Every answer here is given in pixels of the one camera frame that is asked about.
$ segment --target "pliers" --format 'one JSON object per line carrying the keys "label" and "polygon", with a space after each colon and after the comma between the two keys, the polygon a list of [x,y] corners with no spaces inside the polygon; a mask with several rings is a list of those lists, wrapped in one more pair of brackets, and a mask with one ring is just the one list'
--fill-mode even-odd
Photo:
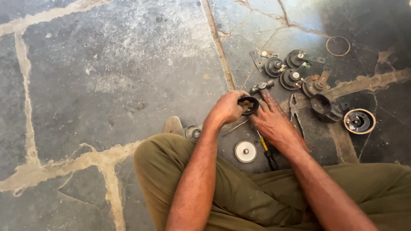
{"label": "pliers", "polygon": [[300,119],[298,118],[298,113],[300,112],[300,110],[298,109],[298,101],[297,101],[297,97],[295,94],[291,95],[289,106],[290,106],[290,113],[291,113],[290,121],[293,122],[293,117],[295,115],[298,121],[298,125],[300,126],[300,129],[301,129],[302,138],[305,140],[304,130],[302,129]]}

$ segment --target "person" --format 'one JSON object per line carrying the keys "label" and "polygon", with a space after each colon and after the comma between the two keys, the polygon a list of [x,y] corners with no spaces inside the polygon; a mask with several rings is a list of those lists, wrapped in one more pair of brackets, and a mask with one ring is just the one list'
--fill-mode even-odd
{"label": "person", "polygon": [[271,103],[261,101],[249,118],[291,169],[250,174],[218,157],[219,131],[240,117],[237,99],[246,95],[241,90],[222,95],[197,143],[178,135],[177,118],[177,126],[165,129],[168,134],[138,146],[137,178],[157,230],[410,230],[411,168],[383,163],[322,168]]}

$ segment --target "cracked floor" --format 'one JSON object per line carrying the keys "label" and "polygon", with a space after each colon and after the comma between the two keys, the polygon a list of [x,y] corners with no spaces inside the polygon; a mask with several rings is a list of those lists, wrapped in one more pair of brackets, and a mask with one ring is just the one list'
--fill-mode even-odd
{"label": "cracked floor", "polygon": [[[257,47],[281,59],[293,49],[327,58],[330,96],[375,114],[374,131],[354,136],[318,121],[297,92],[321,165],[411,164],[407,1],[0,3],[2,230],[154,230],[135,148],[167,117],[200,125],[219,95],[266,80],[248,54]],[[326,51],[331,36],[350,41],[346,56]],[[291,93],[279,84],[271,93],[287,111]],[[268,171],[262,155],[235,159],[241,140],[258,140],[251,124],[221,137],[218,154],[241,170]]]}

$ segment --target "metal washer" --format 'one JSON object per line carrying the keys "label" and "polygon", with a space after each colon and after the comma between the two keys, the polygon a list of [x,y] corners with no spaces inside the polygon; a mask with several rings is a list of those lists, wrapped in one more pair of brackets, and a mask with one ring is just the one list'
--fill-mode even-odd
{"label": "metal washer", "polygon": [[234,148],[234,155],[242,163],[251,163],[257,158],[257,147],[249,141],[240,141]]}

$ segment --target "copper wire ring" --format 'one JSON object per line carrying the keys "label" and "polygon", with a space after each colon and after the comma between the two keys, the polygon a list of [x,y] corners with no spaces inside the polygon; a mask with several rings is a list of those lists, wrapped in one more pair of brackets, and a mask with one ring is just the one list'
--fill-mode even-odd
{"label": "copper wire ring", "polygon": [[[333,54],[333,53],[328,49],[328,42],[329,42],[331,39],[333,39],[333,38],[342,38],[342,39],[344,39],[344,40],[348,43],[348,50],[347,50],[344,54],[342,54],[342,55],[336,55],[336,54]],[[351,44],[350,44],[350,42],[349,42],[346,38],[344,38],[344,37],[341,37],[341,36],[332,36],[331,38],[329,38],[329,39],[327,40],[326,48],[327,48],[327,51],[328,51],[330,54],[332,54],[333,56],[339,56],[339,57],[341,57],[341,56],[344,56],[344,55],[348,54],[348,52],[351,50]]]}

